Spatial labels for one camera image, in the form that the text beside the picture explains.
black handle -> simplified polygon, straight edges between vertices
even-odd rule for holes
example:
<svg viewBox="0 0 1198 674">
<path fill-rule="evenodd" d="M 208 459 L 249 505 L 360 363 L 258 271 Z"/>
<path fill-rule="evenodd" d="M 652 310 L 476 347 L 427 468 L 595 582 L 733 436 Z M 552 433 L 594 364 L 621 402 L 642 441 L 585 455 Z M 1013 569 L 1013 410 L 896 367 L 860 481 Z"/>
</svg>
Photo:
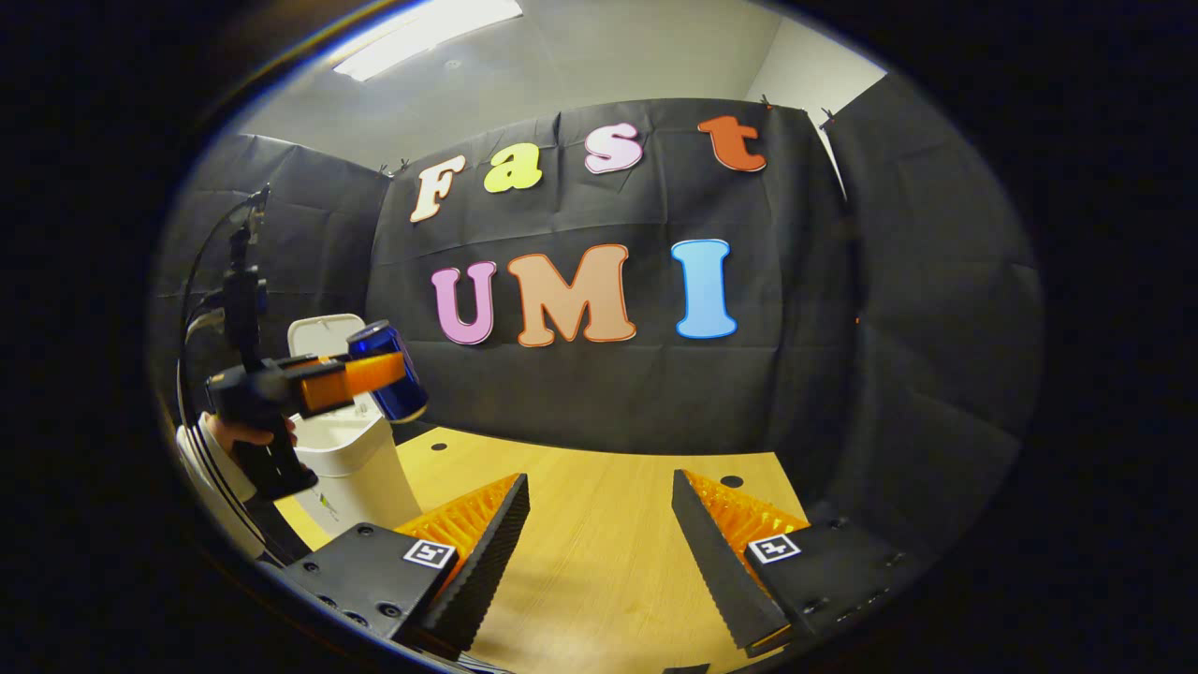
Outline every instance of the black handle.
<svg viewBox="0 0 1198 674">
<path fill-rule="evenodd" d="M 258 488 L 258 496 L 273 502 L 316 486 L 316 474 L 300 466 L 283 417 L 261 419 L 249 426 L 274 435 L 266 447 L 242 442 L 232 445 L 234 460 Z"/>
</svg>

white wall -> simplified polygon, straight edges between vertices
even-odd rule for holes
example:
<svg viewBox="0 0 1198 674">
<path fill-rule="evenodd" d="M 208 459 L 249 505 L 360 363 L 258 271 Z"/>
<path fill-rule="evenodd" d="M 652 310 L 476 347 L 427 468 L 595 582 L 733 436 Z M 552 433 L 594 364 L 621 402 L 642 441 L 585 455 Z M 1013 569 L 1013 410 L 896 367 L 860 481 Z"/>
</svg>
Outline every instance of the white wall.
<svg viewBox="0 0 1198 674">
<path fill-rule="evenodd" d="M 818 129 L 828 119 L 821 108 L 835 114 L 884 74 L 887 71 L 840 42 L 783 18 L 744 99 L 760 101 L 764 93 L 770 103 L 806 110 L 835 166 L 828 136 Z"/>
</svg>

ceiling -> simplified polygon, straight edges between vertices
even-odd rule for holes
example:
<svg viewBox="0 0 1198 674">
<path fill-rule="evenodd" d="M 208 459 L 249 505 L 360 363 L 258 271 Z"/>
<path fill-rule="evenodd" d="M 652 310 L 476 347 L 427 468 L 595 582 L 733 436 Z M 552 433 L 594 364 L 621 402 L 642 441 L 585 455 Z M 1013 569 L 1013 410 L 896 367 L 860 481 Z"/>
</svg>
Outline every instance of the ceiling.
<svg viewBox="0 0 1198 674">
<path fill-rule="evenodd" d="M 518 0 L 524 16 L 367 81 L 315 63 L 232 127 L 370 168 L 561 109 L 744 98 L 780 17 L 743 0 Z M 447 62 L 456 61 L 456 67 Z"/>
</svg>

ceiling light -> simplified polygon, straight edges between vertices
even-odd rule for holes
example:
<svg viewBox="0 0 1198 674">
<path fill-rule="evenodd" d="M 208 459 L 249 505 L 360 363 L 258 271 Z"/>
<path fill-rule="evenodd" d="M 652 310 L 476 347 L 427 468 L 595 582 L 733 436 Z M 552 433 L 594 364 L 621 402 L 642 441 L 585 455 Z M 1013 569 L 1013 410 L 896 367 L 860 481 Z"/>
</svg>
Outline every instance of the ceiling light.
<svg viewBox="0 0 1198 674">
<path fill-rule="evenodd" d="M 447 40 L 520 16 L 515 0 L 428 0 L 346 42 L 337 54 L 356 53 L 333 71 L 365 81 Z"/>
</svg>

white trash bin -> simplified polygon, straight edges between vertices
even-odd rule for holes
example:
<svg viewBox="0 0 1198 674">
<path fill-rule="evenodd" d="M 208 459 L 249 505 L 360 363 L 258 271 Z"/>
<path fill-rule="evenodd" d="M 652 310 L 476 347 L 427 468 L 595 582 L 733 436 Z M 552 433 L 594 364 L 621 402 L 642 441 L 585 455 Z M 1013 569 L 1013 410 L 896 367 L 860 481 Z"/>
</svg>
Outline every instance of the white trash bin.
<svg viewBox="0 0 1198 674">
<path fill-rule="evenodd" d="M 353 314 L 297 320 L 288 329 L 291 356 L 345 354 L 346 336 L 365 327 Z M 391 423 L 374 399 L 363 394 L 353 407 L 296 424 L 296 456 L 320 482 L 295 496 L 325 530 L 337 538 L 359 522 L 394 529 L 420 516 L 420 508 L 395 454 Z"/>
</svg>

